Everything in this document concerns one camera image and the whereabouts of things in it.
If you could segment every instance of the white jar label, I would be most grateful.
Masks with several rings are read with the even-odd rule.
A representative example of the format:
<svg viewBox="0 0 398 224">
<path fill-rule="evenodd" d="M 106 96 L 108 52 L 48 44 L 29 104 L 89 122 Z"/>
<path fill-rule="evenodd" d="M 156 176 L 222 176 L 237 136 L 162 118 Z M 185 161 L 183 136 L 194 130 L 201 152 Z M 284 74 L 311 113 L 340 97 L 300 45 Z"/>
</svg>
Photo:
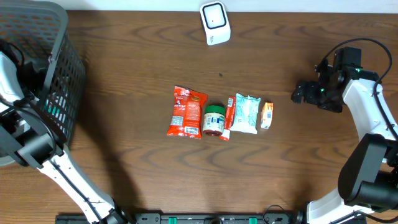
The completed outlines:
<svg viewBox="0 0 398 224">
<path fill-rule="evenodd" d="M 224 131 L 224 115 L 219 113 L 206 113 L 203 122 L 203 130 Z"/>
</svg>

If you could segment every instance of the chip bag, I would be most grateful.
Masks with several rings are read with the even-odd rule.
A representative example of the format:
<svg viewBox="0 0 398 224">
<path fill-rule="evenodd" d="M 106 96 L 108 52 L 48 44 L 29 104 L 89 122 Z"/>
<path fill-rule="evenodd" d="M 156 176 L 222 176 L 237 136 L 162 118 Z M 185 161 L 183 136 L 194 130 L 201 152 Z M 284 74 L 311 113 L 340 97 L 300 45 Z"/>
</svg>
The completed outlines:
<svg viewBox="0 0 398 224">
<path fill-rule="evenodd" d="M 188 88 L 174 87 L 174 110 L 168 136 L 201 139 L 201 109 L 207 95 Z"/>
</svg>

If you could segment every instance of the small jar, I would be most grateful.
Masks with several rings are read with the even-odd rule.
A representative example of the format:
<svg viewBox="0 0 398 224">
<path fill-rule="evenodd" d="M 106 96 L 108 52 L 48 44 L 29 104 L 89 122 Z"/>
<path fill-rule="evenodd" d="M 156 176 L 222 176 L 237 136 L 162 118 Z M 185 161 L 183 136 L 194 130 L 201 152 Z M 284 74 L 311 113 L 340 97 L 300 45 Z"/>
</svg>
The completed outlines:
<svg viewBox="0 0 398 224">
<path fill-rule="evenodd" d="M 209 136 L 220 136 L 224 131 L 225 108 L 222 106 L 210 105 L 205 110 L 203 121 L 203 132 Z"/>
</svg>

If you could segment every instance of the green jar lid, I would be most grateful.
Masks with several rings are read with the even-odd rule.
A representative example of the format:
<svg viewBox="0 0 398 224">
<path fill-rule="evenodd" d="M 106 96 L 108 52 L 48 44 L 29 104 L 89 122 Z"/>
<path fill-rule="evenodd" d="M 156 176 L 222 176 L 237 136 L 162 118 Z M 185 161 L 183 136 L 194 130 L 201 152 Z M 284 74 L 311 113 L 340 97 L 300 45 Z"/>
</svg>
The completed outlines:
<svg viewBox="0 0 398 224">
<path fill-rule="evenodd" d="M 210 105 L 206 107 L 205 113 L 219 113 L 225 116 L 225 108 L 222 106 Z"/>
</svg>

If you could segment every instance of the black base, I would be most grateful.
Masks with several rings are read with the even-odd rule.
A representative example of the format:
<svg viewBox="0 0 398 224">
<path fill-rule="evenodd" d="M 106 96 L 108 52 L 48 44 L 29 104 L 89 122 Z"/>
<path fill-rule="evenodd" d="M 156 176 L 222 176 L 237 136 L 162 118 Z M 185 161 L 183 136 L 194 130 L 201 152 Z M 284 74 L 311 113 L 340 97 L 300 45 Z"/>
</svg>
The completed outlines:
<svg viewBox="0 0 398 224">
<path fill-rule="evenodd" d="M 134 224 L 292 224 L 284 213 L 268 213 L 264 223 L 261 214 L 253 215 L 160 215 L 135 214 Z M 57 215 L 55 224 L 89 224 L 84 215 Z"/>
</svg>

